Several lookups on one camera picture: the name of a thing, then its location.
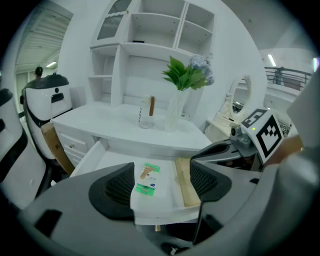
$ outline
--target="white countertop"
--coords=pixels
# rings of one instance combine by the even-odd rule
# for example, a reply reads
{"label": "white countertop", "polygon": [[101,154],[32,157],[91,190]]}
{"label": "white countertop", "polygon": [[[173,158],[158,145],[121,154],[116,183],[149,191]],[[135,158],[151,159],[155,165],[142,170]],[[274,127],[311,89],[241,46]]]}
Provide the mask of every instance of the white countertop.
{"label": "white countertop", "polygon": [[154,127],[138,126],[140,107],[122,104],[111,107],[92,102],[53,118],[53,124],[73,128],[113,141],[136,142],[175,150],[201,150],[210,140],[190,121],[181,119],[175,132],[165,132],[165,110],[154,111]]}
{"label": "white countertop", "polygon": [[223,132],[227,137],[230,136],[231,133],[231,127],[230,126],[223,126],[219,123],[217,123],[216,121],[213,121],[211,119],[207,119],[206,120],[209,124],[215,126],[216,128],[218,128],[221,132]]}

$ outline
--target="person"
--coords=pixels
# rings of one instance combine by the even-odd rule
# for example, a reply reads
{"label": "person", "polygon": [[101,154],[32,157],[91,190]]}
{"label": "person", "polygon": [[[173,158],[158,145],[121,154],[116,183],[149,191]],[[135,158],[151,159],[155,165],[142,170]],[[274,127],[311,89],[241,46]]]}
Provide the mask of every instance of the person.
{"label": "person", "polygon": [[34,71],[34,77],[35,77],[35,80],[39,80],[42,76],[42,73],[43,73],[44,69],[40,66],[37,66],[35,71]]}

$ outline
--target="green plant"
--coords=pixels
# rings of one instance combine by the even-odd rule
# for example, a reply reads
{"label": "green plant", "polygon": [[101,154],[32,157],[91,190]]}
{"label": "green plant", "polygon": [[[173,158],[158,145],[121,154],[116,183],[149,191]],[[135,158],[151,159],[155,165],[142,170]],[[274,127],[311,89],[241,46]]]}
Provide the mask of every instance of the green plant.
{"label": "green plant", "polygon": [[199,69],[194,69],[190,65],[185,65],[170,56],[170,65],[167,65],[169,70],[163,71],[162,74],[168,77],[164,77],[165,80],[175,84],[179,91],[192,88],[193,90],[200,89],[203,86],[207,86],[208,82],[204,73]]}

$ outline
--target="glass bottle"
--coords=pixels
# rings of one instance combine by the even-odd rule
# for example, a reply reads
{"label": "glass bottle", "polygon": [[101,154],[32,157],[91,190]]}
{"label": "glass bottle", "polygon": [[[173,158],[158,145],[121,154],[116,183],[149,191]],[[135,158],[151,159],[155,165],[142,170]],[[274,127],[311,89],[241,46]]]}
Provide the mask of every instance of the glass bottle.
{"label": "glass bottle", "polygon": [[156,98],[154,96],[143,96],[138,120],[141,128],[148,129],[154,126],[155,101]]}

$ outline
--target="cardboard box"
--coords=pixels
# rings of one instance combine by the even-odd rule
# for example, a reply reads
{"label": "cardboard box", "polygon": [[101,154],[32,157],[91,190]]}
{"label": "cardboard box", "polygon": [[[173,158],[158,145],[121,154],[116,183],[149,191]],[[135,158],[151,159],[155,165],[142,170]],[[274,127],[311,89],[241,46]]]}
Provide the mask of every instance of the cardboard box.
{"label": "cardboard box", "polygon": [[61,167],[67,174],[72,174],[75,167],[67,157],[64,148],[60,143],[54,125],[51,122],[47,122],[46,124],[41,126],[41,131],[46,144],[48,145],[57,162],[61,165]]}

